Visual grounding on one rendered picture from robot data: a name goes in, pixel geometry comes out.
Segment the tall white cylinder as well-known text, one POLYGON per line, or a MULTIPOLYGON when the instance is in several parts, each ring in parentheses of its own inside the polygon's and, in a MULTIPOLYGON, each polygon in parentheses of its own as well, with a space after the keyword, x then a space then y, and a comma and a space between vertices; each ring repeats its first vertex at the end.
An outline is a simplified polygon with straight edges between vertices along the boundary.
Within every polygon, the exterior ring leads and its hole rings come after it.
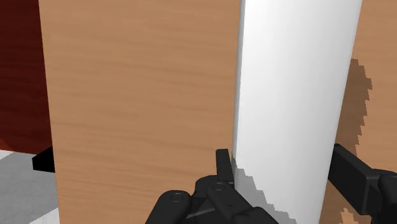
POLYGON ((319 224, 363 0, 240 0, 232 166, 279 224, 319 224))

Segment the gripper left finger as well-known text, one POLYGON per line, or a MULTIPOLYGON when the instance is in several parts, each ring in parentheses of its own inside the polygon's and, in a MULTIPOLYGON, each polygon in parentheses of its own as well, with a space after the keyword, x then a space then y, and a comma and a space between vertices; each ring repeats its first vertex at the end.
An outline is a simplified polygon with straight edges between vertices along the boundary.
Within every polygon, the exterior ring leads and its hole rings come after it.
POLYGON ((198 179, 191 195, 183 190, 161 194, 145 224, 279 224, 235 189, 227 149, 216 150, 216 170, 198 179))

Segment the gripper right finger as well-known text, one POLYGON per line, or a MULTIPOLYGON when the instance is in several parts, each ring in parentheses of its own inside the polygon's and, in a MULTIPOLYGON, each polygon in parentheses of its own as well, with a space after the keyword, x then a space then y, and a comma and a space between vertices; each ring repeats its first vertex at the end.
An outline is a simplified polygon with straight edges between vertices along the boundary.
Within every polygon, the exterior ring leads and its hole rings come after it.
POLYGON ((335 144, 328 180, 371 224, 397 224, 397 172, 371 168, 335 144))

